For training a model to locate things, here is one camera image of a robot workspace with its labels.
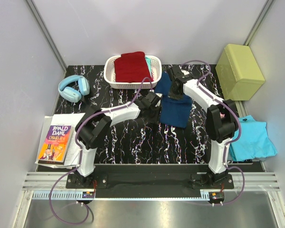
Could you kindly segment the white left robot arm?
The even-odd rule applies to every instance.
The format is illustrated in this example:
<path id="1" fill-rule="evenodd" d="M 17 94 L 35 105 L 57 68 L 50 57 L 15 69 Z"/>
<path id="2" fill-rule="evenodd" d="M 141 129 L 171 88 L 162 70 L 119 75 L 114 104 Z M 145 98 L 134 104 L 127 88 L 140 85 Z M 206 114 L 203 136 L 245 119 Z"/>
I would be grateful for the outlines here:
<path id="1" fill-rule="evenodd" d="M 75 143 L 79 146 L 79 159 L 74 171 L 75 181 L 88 188 L 93 183 L 91 175 L 95 169 L 94 160 L 110 127 L 127 120 L 145 119 L 158 123 L 161 112 L 161 94 L 153 91 L 146 96 L 111 108 L 90 108 L 76 125 Z"/>

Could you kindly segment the navy blue t shirt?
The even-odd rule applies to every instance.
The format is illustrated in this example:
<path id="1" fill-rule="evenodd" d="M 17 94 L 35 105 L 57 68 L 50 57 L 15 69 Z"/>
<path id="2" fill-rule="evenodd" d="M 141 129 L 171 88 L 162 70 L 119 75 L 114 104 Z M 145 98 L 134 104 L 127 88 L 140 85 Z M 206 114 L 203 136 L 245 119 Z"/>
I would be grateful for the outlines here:
<path id="1" fill-rule="evenodd" d="M 190 117 L 192 99 L 187 95 L 183 95 L 181 100 L 169 98 L 170 87 L 169 75 L 163 71 L 161 79 L 155 87 L 155 93 L 162 94 L 160 123 L 184 129 Z"/>

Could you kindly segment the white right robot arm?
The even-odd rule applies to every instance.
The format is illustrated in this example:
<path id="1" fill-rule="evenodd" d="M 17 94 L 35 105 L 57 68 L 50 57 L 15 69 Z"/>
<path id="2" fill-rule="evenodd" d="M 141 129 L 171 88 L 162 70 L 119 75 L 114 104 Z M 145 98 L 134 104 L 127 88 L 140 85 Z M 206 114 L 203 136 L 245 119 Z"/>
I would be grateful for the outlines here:
<path id="1" fill-rule="evenodd" d="M 200 180 L 192 182 L 199 187 L 217 188 L 228 176 L 228 150 L 240 126 L 235 102 L 211 93 L 201 84 L 201 79 L 183 73 L 179 66 L 168 68 L 167 73 L 171 80 L 170 98 L 179 100 L 186 95 L 206 111 L 205 129 L 211 139 L 209 168 L 206 174 L 200 176 Z"/>

